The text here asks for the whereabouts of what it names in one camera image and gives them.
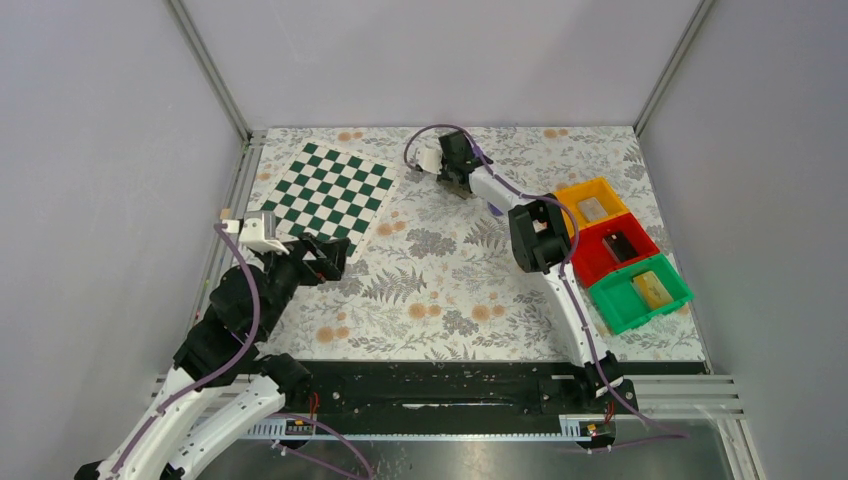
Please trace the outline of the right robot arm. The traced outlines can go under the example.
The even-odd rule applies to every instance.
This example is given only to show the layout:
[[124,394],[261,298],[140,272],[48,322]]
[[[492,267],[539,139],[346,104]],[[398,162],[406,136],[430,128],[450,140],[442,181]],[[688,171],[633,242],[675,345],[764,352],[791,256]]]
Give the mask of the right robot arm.
[[439,144],[438,181],[481,198],[507,216],[515,262],[540,285],[562,327],[571,362],[582,369],[573,386],[577,405],[597,412],[615,400],[636,414],[638,408],[622,389],[618,360],[590,322],[578,291],[572,257],[579,235],[571,235],[566,226],[576,222],[574,215],[553,194],[525,193],[498,174],[466,131],[442,135]]

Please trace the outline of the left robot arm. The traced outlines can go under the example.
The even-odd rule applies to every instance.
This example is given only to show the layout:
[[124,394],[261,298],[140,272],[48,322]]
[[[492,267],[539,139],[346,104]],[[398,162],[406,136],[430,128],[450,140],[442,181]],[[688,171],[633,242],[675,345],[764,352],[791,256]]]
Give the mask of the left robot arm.
[[248,263],[237,262],[209,295],[203,318],[173,357],[162,388],[142,419],[107,458],[82,465],[77,479],[195,479],[245,430],[310,397],[310,373],[289,354],[260,356],[300,287],[341,279],[351,242],[304,233]]

